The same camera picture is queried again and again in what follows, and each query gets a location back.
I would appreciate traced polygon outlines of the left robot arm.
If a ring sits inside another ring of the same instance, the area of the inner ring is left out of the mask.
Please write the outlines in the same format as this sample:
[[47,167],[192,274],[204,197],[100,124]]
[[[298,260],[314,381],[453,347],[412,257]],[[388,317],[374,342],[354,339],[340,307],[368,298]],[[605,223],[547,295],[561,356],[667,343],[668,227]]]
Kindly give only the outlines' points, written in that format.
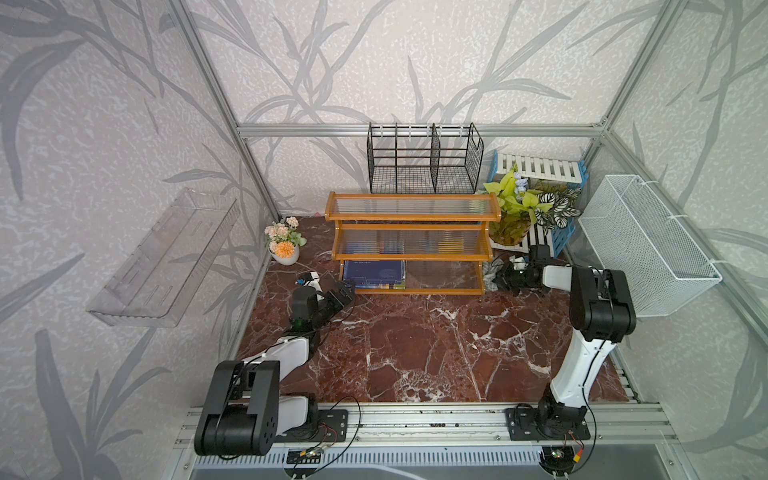
[[232,460],[263,456],[276,441],[323,441],[328,429],[315,397],[280,393],[280,383],[317,353],[321,330],[356,300],[352,281],[327,291],[318,284],[303,283],[293,292],[289,328],[274,344],[216,366],[193,437],[197,455]]

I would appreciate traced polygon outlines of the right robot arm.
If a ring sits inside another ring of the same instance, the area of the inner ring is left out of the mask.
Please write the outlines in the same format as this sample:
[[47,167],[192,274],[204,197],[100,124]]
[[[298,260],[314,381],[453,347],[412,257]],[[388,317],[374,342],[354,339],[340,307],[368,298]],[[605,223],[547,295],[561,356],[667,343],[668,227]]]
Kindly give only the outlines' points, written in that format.
[[534,286],[570,295],[572,335],[564,361],[538,404],[508,409],[512,440],[584,441],[597,435],[589,394],[607,356],[636,328],[626,274],[583,266],[537,266]]

